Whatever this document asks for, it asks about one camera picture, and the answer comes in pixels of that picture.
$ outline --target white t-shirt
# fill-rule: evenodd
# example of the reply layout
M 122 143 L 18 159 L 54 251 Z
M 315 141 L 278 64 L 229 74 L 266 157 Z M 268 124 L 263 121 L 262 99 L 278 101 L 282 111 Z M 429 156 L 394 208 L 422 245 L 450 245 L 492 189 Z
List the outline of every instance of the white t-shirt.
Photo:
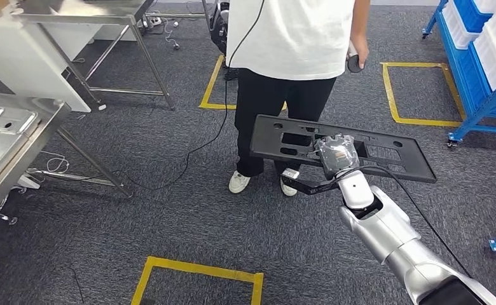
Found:
M 262 0 L 231 0 L 227 60 L 256 20 Z M 355 0 L 266 0 L 230 67 L 270 78 L 328 79 L 345 70 Z

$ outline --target hand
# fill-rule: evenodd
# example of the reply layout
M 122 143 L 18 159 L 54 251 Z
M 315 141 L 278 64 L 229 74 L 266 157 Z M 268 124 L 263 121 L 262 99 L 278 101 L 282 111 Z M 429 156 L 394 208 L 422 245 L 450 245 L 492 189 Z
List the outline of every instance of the hand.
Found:
M 364 69 L 364 64 L 368 58 L 368 42 L 366 41 L 366 35 L 364 34 L 351 34 L 351 42 L 359 54 L 359 67 Z

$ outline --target white sneaker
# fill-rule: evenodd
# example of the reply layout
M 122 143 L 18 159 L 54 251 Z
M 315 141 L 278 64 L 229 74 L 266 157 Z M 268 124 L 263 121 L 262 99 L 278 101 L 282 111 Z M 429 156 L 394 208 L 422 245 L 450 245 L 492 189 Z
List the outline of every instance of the white sneaker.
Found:
M 233 194 L 238 194 L 244 191 L 248 186 L 248 182 L 250 182 L 250 177 L 244 177 L 238 171 L 235 171 L 230 179 L 230 191 Z
M 284 181 L 282 181 L 282 179 L 280 179 L 280 187 L 282 188 L 282 192 L 284 192 L 284 195 L 286 195 L 288 197 L 297 195 L 297 190 L 285 185 Z

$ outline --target person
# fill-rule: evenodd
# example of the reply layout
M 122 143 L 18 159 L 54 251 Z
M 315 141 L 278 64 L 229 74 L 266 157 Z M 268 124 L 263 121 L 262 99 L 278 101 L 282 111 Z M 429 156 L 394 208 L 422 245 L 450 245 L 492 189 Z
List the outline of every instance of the person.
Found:
M 336 77 L 345 71 L 350 40 L 364 68 L 369 5 L 370 0 L 231 0 L 226 60 L 239 68 L 239 160 L 231 192 L 240 193 L 263 172 L 263 159 L 250 156 L 258 114 L 278 116 L 287 101 L 290 118 L 318 121 Z M 302 145 L 303 139 L 283 141 Z M 300 164 L 275 162 L 275 167 L 280 174 Z M 286 196 L 296 194 L 281 180 L 280 185 Z

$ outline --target yellow tape square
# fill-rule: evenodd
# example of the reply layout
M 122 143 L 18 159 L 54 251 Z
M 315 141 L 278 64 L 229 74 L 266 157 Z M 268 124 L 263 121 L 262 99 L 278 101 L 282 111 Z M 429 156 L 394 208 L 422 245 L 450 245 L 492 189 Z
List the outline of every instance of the yellow tape square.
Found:
M 162 259 L 159 257 L 149 256 L 143 267 L 141 278 L 132 297 L 132 305 L 139 305 L 143 297 L 143 291 L 147 286 L 149 277 L 153 267 L 172 269 L 182 272 L 198 273 L 201 275 L 216 276 L 219 278 L 226 278 L 235 281 L 245 281 L 253 283 L 252 288 L 252 301 L 251 305 L 261 304 L 261 293 L 263 291 L 263 273 L 248 273 L 244 271 L 237 271 L 231 269 L 223 269 L 212 266 L 205 266 L 199 264 L 192 264 L 190 262 L 172 261 L 170 259 Z
M 212 93 L 212 89 L 214 88 L 214 83 L 216 82 L 216 78 L 218 77 L 218 73 L 220 72 L 220 68 L 222 67 L 222 61 L 224 60 L 224 55 L 218 56 L 218 60 L 214 65 L 214 70 L 210 75 L 209 84 L 207 84 L 207 88 L 205 89 L 205 93 L 203 94 L 203 98 L 201 99 L 201 104 L 199 104 L 199 108 L 205 109 L 217 109 L 217 110 L 225 110 L 224 104 L 213 104 L 209 103 L 210 94 Z M 237 105 L 228 105 L 228 110 L 237 109 Z M 282 111 L 287 109 L 287 104 L 284 102 L 284 106 L 282 106 Z
M 390 113 L 396 123 L 412 124 L 412 125 L 428 125 L 428 126 L 451 126 L 451 127 L 458 127 L 462 124 L 462 122 L 440 121 L 436 119 L 400 118 L 400 116 L 398 115 L 396 101 L 394 100 L 394 92 L 392 91 L 392 85 L 390 84 L 389 67 L 416 67 L 416 68 L 439 67 L 443 70 L 444 79 L 448 84 L 448 88 L 450 89 L 450 93 L 452 94 L 452 97 L 454 99 L 454 103 L 456 103 L 456 107 L 458 107 L 458 112 L 460 114 L 460 117 L 462 119 L 465 119 L 465 112 L 464 112 L 464 108 L 462 107 L 460 95 L 458 94 L 458 90 L 454 85 L 454 82 L 452 80 L 452 75 L 450 75 L 450 71 L 448 70 L 448 66 L 446 64 L 438 64 L 438 63 L 430 63 L 430 62 L 382 62 L 381 64 L 383 65 L 383 82 L 385 83 L 385 90 L 387 91 Z

